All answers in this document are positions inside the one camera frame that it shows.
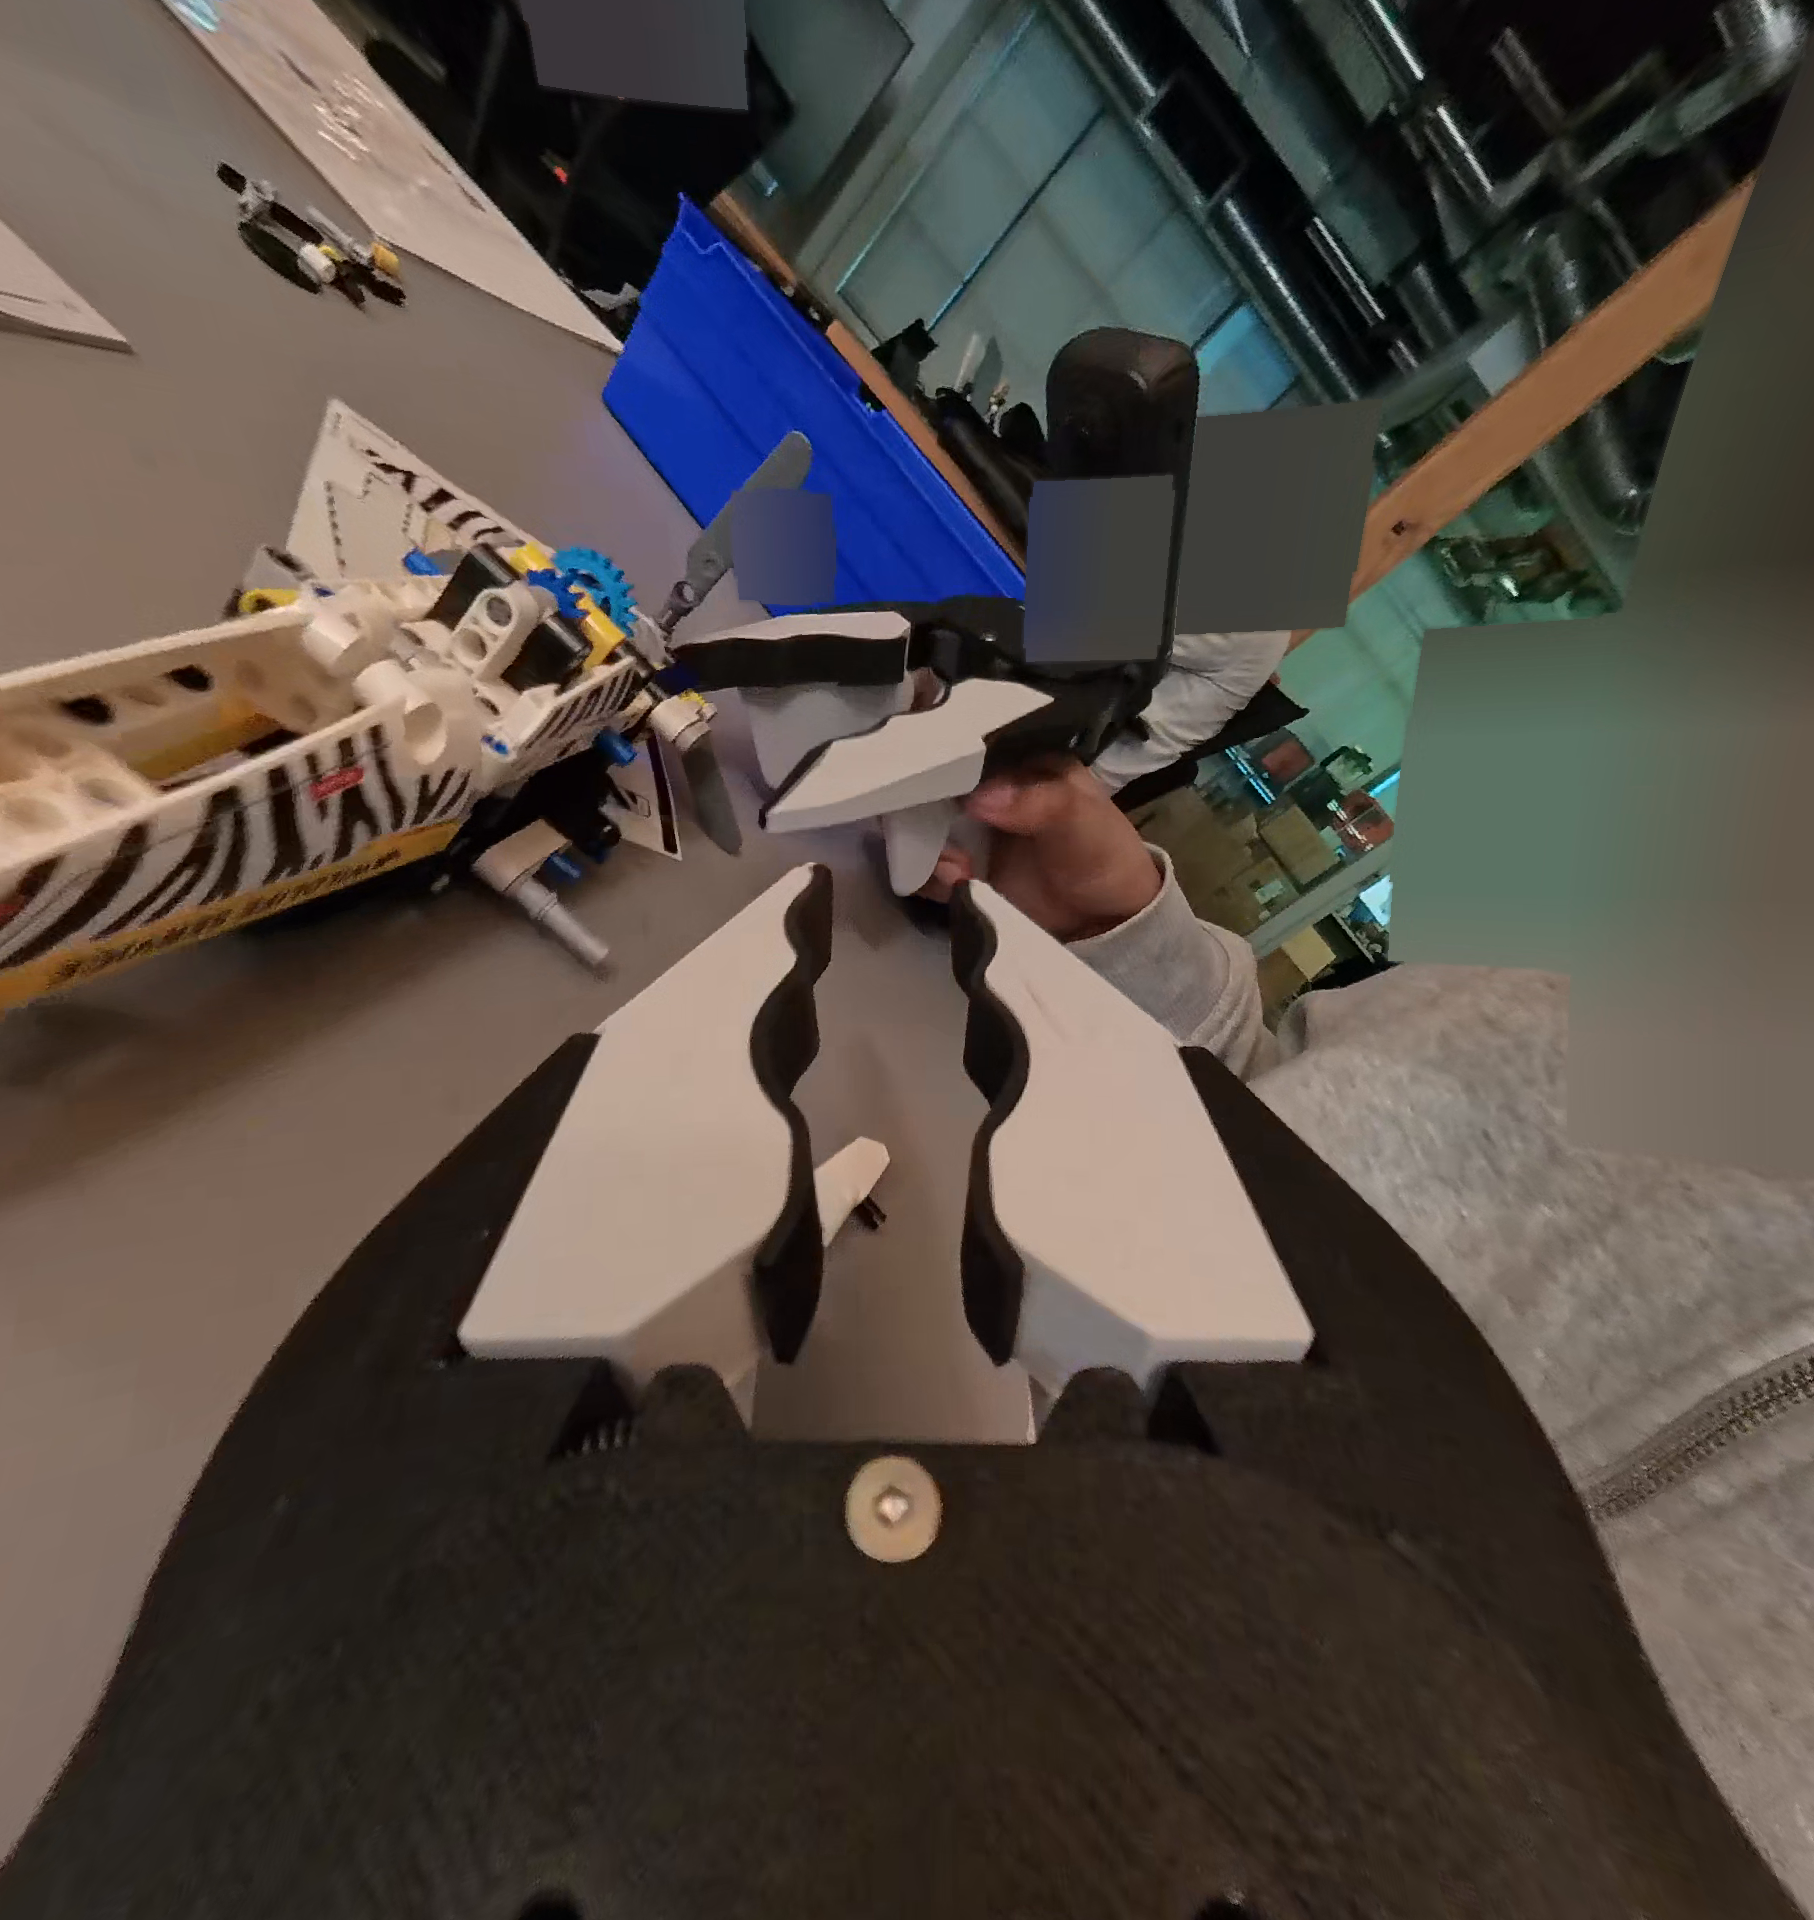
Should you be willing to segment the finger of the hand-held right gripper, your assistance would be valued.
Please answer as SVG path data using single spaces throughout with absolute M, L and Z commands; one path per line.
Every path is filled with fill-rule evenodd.
M 807 755 L 910 710 L 913 620 L 895 608 L 795 611 L 670 635 L 668 659 L 701 692 L 736 692 L 764 790 Z
M 813 747 L 764 808 L 759 826 L 818 831 L 876 820 L 889 889 L 913 898 L 934 877 L 959 801 L 983 775 L 989 738 L 1053 699 L 1023 682 L 955 682 L 934 707 L 895 713 Z

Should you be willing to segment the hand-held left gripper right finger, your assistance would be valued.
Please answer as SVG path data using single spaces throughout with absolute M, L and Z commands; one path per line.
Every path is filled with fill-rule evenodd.
M 998 1367 L 1053 1400 L 1085 1372 L 1301 1361 L 1313 1327 L 1168 1030 L 989 886 L 947 901 L 965 1153 L 959 1297 Z

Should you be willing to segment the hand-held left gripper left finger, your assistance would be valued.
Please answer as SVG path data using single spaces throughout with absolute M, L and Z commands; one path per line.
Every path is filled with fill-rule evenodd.
M 833 953 L 822 865 L 795 865 L 589 1033 L 486 1272 L 463 1355 L 597 1360 L 639 1397 L 709 1367 L 750 1418 L 822 1285 L 795 1084 L 819 1050 Z

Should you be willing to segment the white lego piece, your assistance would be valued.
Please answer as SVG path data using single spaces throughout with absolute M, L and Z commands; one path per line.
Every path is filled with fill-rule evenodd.
M 879 1139 L 859 1136 L 813 1166 L 813 1208 L 819 1220 L 822 1248 L 846 1229 L 846 1221 L 876 1232 L 886 1221 L 876 1205 L 876 1184 L 889 1170 L 891 1157 Z

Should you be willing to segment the zebra striped lego helicopter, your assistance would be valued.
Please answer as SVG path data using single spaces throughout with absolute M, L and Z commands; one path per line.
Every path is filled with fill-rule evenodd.
M 668 638 L 728 571 L 733 506 L 651 617 L 670 696 L 701 696 Z M 489 796 L 463 680 L 397 649 L 419 598 L 400 582 L 312 588 L 285 546 L 257 549 L 204 629 L 0 676 L 0 1014 L 394 878 L 439 895 L 473 877 L 604 963 L 555 889 L 624 835 L 585 801 L 552 826 Z M 709 741 L 673 764 L 728 835 Z

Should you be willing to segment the small lego assembly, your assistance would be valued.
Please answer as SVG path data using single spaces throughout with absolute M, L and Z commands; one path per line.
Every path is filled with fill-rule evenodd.
M 406 306 L 400 258 L 378 233 L 346 230 L 318 209 L 300 212 L 270 181 L 225 161 L 215 163 L 215 179 L 231 194 L 242 243 L 278 276 L 312 295 L 330 288 L 352 306 Z

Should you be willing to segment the lego instruction booklet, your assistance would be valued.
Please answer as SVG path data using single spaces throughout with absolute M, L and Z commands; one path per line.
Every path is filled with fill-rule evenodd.
M 0 218 L 0 331 L 130 352 L 125 333 L 82 301 L 33 246 Z

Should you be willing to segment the person's right hand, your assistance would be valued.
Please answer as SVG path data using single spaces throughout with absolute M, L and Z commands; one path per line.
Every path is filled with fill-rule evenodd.
M 983 778 L 962 798 L 971 838 L 947 835 L 915 901 L 983 881 L 1061 944 L 1100 938 L 1164 890 L 1156 854 L 1088 766 L 1071 756 Z

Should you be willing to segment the blue plastic bin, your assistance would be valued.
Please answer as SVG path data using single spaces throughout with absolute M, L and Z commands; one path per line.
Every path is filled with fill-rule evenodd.
M 1023 597 L 1020 565 L 895 413 L 692 200 L 601 401 L 698 524 L 783 436 L 804 436 L 804 492 L 834 516 L 834 603 Z

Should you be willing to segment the black computer monitor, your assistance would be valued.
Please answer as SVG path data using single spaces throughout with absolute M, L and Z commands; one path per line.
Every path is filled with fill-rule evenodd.
M 746 130 L 728 176 L 758 196 L 822 196 L 910 55 L 889 3 L 746 3 Z

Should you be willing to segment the person's grey hoodie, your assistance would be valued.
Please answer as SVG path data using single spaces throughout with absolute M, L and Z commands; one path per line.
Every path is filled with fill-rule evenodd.
M 1310 992 L 1252 1084 L 1490 1340 L 1814 1917 L 1814 1184 L 1572 1145 L 1546 971 Z

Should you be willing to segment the large printed cardboard sheet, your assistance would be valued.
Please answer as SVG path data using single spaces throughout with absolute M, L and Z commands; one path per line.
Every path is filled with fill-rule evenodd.
M 598 313 L 486 200 L 316 3 L 169 3 L 167 12 L 401 258 L 434 266 L 492 301 L 619 355 Z

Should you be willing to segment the wooden support post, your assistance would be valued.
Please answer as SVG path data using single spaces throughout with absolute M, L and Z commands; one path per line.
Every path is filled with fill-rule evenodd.
M 1550 444 L 1716 301 L 1757 176 L 1744 176 L 1650 266 L 1541 349 L 1483 409 L 1376 495 L 1347 588 L 1356 603 L 1450 521 Z

